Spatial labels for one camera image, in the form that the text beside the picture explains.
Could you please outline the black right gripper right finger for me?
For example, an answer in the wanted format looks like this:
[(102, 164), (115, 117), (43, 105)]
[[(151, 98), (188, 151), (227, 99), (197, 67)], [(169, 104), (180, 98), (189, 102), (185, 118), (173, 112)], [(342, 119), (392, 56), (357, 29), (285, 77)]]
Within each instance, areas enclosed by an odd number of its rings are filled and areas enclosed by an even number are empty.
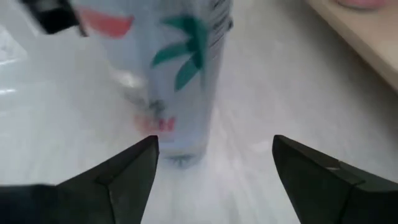
[(397, 224), (397, 183), (283, 135), (272, 155), (300, 223)]

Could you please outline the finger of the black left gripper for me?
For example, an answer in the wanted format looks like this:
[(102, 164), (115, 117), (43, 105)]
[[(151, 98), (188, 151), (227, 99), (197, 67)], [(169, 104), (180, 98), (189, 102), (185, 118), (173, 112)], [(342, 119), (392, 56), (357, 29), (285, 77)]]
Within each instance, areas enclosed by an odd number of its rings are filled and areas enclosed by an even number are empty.
[(45, 34), (53, 35), (75, 27), (82, 37), (88, 36), (69, 0), (20, 0), (20, 5)]

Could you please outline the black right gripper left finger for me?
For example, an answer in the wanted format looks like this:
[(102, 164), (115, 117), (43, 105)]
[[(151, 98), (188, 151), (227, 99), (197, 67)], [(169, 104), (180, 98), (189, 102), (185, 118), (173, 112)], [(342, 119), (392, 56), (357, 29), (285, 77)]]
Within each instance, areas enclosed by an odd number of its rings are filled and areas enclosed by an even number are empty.
[(148, 136), (60, 184), (3, 185), (1, 224), (140, 223), (158, 160), (158, 137)]

